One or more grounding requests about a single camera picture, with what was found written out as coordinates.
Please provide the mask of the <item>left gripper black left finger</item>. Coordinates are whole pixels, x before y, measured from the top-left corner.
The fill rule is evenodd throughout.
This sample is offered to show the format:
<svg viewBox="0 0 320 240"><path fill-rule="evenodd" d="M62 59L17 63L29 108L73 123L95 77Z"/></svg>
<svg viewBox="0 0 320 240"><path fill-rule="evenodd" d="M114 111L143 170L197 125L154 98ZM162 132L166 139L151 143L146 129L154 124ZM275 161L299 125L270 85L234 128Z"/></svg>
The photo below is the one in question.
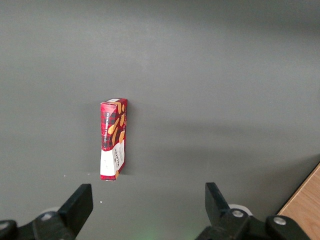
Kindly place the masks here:
<svg viewBox="0 0 320 240"><path fill-rule="evenodd" d="M13 219L0 221L2 240L74 240L93 210L92 185L81 184L58 208L47 210L18 226Z"/></svg>

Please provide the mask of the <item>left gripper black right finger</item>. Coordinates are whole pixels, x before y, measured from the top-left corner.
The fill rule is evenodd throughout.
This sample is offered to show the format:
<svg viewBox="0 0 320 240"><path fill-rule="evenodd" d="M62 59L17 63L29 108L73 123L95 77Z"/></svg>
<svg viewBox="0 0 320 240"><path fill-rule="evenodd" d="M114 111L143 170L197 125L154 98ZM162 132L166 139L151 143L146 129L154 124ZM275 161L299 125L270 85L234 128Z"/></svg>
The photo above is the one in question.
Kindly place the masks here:
<svg viewBox="0 0 320 240"><path fill-rule="evenodd" d="M293 219L270 215L265 221L245 210L230 207L214 182L205 184L205 210L210 226L198 240L308 240L310 237Z"/></svg>

